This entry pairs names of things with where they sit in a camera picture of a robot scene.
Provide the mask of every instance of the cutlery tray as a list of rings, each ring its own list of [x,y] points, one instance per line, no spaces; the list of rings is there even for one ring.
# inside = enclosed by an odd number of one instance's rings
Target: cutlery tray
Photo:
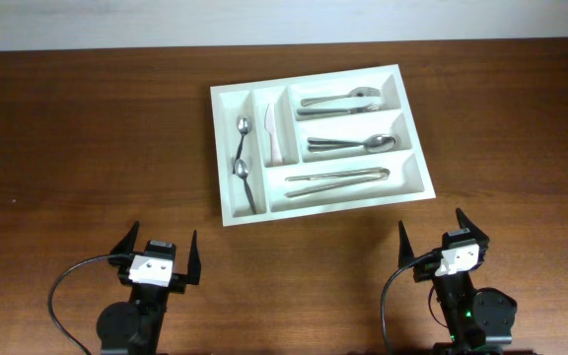
[[[354,97],[305,108],[381,105],[378,111],[299,116],[301,99],[343,95],[358,87],[381,90],[379,97]],[[434,198],[435,191],[397,65],[278,79],[211,88],[223,225],[237,225]],[[273,105],[282,165],[271,162],[270,133],[264,124]],[[241,158],[248,164],[248,185],[256,213],[251,212],[244,183],[234,176],[241,141],[239,115],[249,116]],[[311,153],[309,137],[364,141],[374,134],[395,138],[391,150],[369,154],[363,147]],[[387,179],[349,185],[299,197],[302,190],[339,179],[287,181],[286,178],[369,168],[390,170]]]

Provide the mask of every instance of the white background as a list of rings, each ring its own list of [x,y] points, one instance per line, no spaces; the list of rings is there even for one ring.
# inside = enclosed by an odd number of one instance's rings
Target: white background
[[[0,50],[545,36],[567,0],[0,0]]]

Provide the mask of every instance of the silver spoon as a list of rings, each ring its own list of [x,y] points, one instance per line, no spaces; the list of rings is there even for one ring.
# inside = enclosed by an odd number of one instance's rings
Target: silver spoon
[[[251,206],[251,211],[253,214],[255,212],[255,202],[253,202],[253,194],[251,193],[251,189],[249,188],[249,184],[247,183],[247,177],[249,176],[249,168],[247,164],[242,159],[237,159],[236,163],[234,164],[234,170],[236,171],[235,174],[238,178],[241,178],[245,183],[245,193],[247,194],[248,205]]]
[[[395,146],[395,138],[388,134],[375,134],[363,142],[344,141],[337,139],[309,138],[309,152],[325,152],[333,149],[363,146],[368,153],[383,153]]]
[[[245,141],[245,136],[251,132],[253,124],[251,123],[251,118],[248,116],[241,115],[238,117],[238,131],[241,132],[241,144],[238,145],[238,150],[236,151],[236,161],[241,158],[241,153],[243,152],[243,142]]]

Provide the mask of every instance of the wooden table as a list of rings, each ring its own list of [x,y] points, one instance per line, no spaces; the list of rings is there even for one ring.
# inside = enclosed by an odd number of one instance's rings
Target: wooden table
[[[222,227],[210,86],[394,63],[436,199]],[[492,240],[475,286],[519,303],[511,348],[568,353],[568,39],[0,53],[1,354],[78,354],[49,286],[135,220],[137,248],[176,243],[181,272],[200,235],[201,285],[171,296],[160,352],[382,352],[398,220],[421,253],[458,206]],[[397,347],[449,340],[430,287],[391,287]],[[98,315],[128,294],[96,264],[55,309],[98,353]]]

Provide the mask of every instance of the tongs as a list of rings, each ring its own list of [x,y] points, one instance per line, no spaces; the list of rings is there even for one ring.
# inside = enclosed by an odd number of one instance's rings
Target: tongs
[[[286,181],[311,181],[317,179],[328,179],[328,178],[353,178],[353,177],[362,177],[362,178],[355,178],[351,180],[346,180],[343,182],[334,182],[329,183],[321,186],[315,186],[306,188],[299,191],[287,192],[285,194],[286,197],[299,197],[304,196],[310,193],[315,192],[322,192],[326,190],[330,190],[333,188],[351,186],[358,183],[364,182],[371,182],[377,180],[384,180],[387,179],[390,175],[390,170],[386,168],[370,168],[370,169],[361,169],[349,172],[340,172],[340,173],[327,173],[327,174],[315,174],[309,176],[300,176],[300,177],[286,177]]]

